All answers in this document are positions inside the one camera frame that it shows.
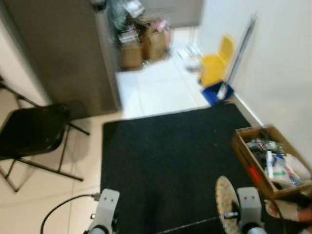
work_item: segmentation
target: black rug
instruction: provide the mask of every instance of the black rug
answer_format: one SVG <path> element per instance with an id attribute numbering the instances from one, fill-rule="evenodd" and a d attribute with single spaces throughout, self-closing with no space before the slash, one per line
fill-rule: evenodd
<path id="1" fill-rule="evenodd" d="M 252 186 L 231 149 L 249 123 L 232 104 L 103 125 L 101 189 L 120 191 L 121 234 L 154 234 L 217 217 L 215 182 Z M 224 233 L 215 219 L 181 233 Z"/>

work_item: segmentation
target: gray refrigerator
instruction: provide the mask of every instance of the gray refrigerator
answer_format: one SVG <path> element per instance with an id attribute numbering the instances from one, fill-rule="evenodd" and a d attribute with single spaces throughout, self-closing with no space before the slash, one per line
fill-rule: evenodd
<path id="1" fill-rule="evenodd" d="M 117 50 L 105 0 L 0 0 L 1 20 L 53 103 L 72 118 L 115 112 Z"/>

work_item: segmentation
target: beige tile floor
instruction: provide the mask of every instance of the beige tile floor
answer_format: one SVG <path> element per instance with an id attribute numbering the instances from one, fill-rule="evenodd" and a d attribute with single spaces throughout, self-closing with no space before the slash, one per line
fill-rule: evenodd
<path id="1" fill-rule="evenodd" d="M 104 122 L 160 115 L 182 110 L 205 108 L 208 103 L 200 93 L 198 74 L 184 69 L 176 50 L 189 42 L 190 29 L 176 29 L 172 56 L 141 71 L 117 74 L 123 111 L 76 120 L 90 131 L 86 136 L 72 130 L 65 152 L 63 170 L 83 176 L 83 182 L 73 181 L 49 172 L 16 163 L 12 180 L 21 185 L 14 194 L 0 179 L 0 233 L 38 234 L 42 219 L 56 205 L 72 196 L 99 192 L 102 158 L 102 124 Z M 7 113 L 16 108 L 13 97 L 0 91 L 0 124 Z M 46 156 L 32 160 L 57 167 L 62 145 Z M 8 170 L 10 161 L 1 161 Z M 97 203 L 89 198 L 75 200 L 53 213 L 45 226 L 45 234 L 81 234 L 90 224 L 90 214 Z"/>

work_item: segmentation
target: baseboard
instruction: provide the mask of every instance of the baseboard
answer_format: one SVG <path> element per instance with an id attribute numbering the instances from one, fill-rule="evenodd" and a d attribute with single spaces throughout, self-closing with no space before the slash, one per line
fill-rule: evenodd
<path id="1" fill-rule="evenodd" d="M 263 122 L 255 115 L 255 113 L 247 106 L 247 104 L 237 93 L 234 93 L 231 97 L 231 101 L 237 106 L 239 111 L 252 126 L 263 126 Z"/>

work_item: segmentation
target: yellow bin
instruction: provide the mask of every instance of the yellow bin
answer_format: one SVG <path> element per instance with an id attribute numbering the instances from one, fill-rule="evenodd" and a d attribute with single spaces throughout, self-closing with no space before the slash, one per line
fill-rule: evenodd
<path id="1" fill-rule="evenodd" d="M 204 88 L 222 81 L 224 73 L 231 61 L 234 51 L 233 40 L 229 36 L 223 36 L 219 48 L 219 54 L 204 56 L 201 65 L 200 83 Z"/>

